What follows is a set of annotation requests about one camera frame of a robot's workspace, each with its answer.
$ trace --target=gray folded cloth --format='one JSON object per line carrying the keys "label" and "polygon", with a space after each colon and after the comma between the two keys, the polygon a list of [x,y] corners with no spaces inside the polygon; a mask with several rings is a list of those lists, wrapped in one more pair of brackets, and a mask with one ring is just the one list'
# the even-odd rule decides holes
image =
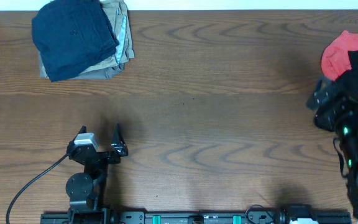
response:
{"label": "gray folded cloth", "polygon": [[[124,63],[135,57],[132,46],[131,29],[129,27],[127,6],[123,0],[101,1],[102,9],[106,13],[119,45],[116,53],[102,62],[88,67],[77,77],[72,79],[109,79],[124,70]],[[39,54],[40,78],[48,78]]]}

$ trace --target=white background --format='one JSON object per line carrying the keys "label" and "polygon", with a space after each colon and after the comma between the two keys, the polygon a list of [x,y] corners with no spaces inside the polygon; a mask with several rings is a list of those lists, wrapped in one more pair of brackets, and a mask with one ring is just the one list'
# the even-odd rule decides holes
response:
{"label": "white background", "polygon": [[[50,0],[0,0],[0,10],[39,10]],[[129,10],[358,9],[358,0],[125,0]]]}

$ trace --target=blue folded cloth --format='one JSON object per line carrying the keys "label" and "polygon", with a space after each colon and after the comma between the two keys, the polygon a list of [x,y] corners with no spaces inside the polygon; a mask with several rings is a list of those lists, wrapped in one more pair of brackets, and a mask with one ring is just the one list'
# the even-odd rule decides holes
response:
{"label": "blue folded cloth", "polygon": [[32,38],[52,82],[78,76],[116,53],[98,0],[54,0],[32,19]]}

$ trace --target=wooden table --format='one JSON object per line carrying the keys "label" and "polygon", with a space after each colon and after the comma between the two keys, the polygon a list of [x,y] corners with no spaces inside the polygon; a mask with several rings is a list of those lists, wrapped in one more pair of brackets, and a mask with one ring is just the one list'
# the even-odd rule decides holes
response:
{"label": "wooden table", "polygon": [[[132,11],[136,58],[107,81],[39,78],[36,12],[0,12],[0,223],[13,196],[81,128],[108,149],[116,121],[129,157],[109,171],[118,209],[245,210],[309,203],[351,211],[332,133],[306,99],[324,48],[358,11]],[[65,160],[30,186],[11,223],[65,211]]]}

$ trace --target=green led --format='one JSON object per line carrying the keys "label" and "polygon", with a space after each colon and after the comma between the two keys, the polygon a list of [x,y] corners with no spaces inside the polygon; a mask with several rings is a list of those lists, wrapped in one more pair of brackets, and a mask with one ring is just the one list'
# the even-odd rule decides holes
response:
{"label": "green led", "polygon": [[347,135],[349,133],[349,130],[347,127],[343,128],[343,134],[344,135]]}

